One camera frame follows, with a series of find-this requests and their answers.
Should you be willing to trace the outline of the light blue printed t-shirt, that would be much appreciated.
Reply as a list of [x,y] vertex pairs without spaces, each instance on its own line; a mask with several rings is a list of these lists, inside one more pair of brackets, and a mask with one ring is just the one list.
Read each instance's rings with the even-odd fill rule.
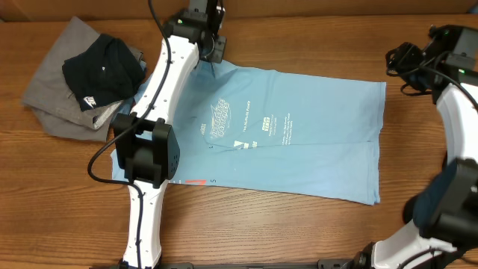
[[201,63],[173,120],[176,184],[375,205],[386,85]]

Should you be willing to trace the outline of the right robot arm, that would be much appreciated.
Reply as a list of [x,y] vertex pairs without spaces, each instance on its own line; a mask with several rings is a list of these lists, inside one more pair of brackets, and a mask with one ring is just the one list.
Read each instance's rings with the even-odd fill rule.
[[319,268],[445,268],[477,248],[477,30],[431,26],[422,49],[403,43],[386,56],[387,74],[414,96],[430,95],[447,151],[441,172],[404,206],[404,227],[368,244],[354,259]]

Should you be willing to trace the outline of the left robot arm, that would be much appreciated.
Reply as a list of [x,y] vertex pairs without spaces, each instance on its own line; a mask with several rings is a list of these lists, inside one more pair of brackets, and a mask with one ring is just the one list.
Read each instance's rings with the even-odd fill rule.
[[200,61],[219,63],[222,1],[191,1],[159,22],[161,53],[143,95],[129,114],[112,122],[117,163],[130,195],[128,243],[120,268],[158,268],[164,194],[178,166],[180,149],[173,118],[184,86]]

